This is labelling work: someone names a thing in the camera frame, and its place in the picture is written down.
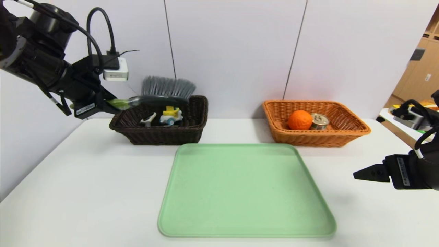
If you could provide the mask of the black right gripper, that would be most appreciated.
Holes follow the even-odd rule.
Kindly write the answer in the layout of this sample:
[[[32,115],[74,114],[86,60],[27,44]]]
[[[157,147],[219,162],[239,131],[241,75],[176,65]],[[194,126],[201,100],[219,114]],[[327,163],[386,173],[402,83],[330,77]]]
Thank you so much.
[[[439,189],[438,154],[418,158],[414,150],[406,155],[386,156],[383,164],[375,164],[353,173],[357,180],[392,184],[397,190]]]

